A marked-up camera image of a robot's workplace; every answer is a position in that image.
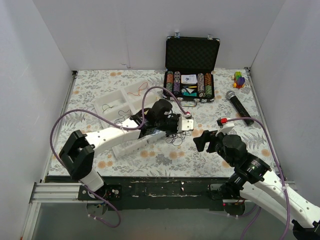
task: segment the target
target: floral tablecloth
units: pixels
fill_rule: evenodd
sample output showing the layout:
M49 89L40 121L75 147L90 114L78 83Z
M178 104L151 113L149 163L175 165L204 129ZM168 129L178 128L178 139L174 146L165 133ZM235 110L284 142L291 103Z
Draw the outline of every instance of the floral tablecloth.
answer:
M246 79L245 87L232 88L231 76L240 71ZM164 70L82 70L78 72L73 93L67 110L86 109L96 112L93 102L96 97L138 80L148 80L153 86L162 86ZM94 159L93 167L102 176L157 176L157 177L229 177L233 168L216 153L197 152L193 137L198 137L204 130L217 130L216 120L219 117L239 117L233 105L226 99L226 92L234 90L244 107L254 118L261 119L255 97L248 81L245 70L215 69L214 90L215 100L212 103L199 103L196 107L185 107L192 112L195 120L194 131L186 136L183 143L177 139L174 145L166 143L166 138L149 144L143 149L116 158L112 149L105 151ZM173 103L173 111L179 113L179 108ZM62 124L58 135L56 150L60 150L69 135L75 130L83 133L102 129L100 120L85 113L71 113ZM238 134L247 144L248 151L272 165L266 136L257 124L247 126L243 121L235 122L231 132ZM49 176L68 176L68 172L52 157Z

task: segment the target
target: black microphone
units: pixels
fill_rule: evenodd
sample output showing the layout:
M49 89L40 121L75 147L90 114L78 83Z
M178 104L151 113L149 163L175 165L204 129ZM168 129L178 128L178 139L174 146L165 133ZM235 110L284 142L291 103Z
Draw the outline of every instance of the black microphone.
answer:
M245 107L241 104L241 102L237 98L237 96L236 96L234 91L228 91L225 96L226 96L227 99L230 100L230 102L235 107L235 109L238 111L238 113L240 114L241 117L249 117L249 118L251 118L251 116L249 115L249 113L247 112ZM254 123L254 121L250 120L250 119L246 119L244 121L245 121L247 126L250 126L250 125L252 125Z

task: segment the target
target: white plastic tray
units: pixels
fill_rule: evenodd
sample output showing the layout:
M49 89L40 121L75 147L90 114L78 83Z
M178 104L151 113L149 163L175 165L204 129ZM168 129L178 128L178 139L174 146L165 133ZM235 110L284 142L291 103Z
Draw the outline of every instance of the white plastic tray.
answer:
M150 87L151 85L147 80L137 81L98 97L94 102L94 108L99 116L112 123L121 123L141 110L142 98ZM146 96L144 107L151 108L157 100L157 95L151 90ZM104 121L101 121L101 124L104 128L109 127L109 124ZM138 140L124 142L114 146L112 150L115 157L119 158L137 151L147 144L154 143L165 135L165 132L160 131L154 135L145 136Z

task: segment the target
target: case lid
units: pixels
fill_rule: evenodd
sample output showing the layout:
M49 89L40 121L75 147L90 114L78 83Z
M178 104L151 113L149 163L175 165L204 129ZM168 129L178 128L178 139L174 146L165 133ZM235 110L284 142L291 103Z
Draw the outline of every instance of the case lid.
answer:
M166 40L165 67L181 71L211 72L215 68L220 39L174 37Z

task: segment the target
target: colorful toy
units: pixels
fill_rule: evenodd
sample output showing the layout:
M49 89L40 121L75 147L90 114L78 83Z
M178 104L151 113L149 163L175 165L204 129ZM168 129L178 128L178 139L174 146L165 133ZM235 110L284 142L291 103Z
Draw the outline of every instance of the colorful toy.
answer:
M234 75L232 75L232 80L234 80L233 87L240 89L245 86L245 78L241 75L241 72L236 71Z

